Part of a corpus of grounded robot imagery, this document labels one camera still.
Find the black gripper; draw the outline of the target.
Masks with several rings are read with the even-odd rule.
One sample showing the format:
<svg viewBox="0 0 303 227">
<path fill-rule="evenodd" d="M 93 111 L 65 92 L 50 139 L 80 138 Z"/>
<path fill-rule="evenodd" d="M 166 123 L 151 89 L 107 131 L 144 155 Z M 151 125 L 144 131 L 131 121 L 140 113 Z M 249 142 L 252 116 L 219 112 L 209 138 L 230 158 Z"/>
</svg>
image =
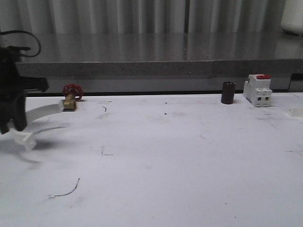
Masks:
<svg viewBox="0 0 303 227">
<path fill-rule="evenodd" d="M 0 132 L 9 131 L 12 120 L 17 131 L 27 127 L 25 112 L 28 91 L 45 92 L 49 88 L 46 78 L 24 77 L 19 74 L 15 59 L 7 48 L 0 49 Z"/>
</svg>

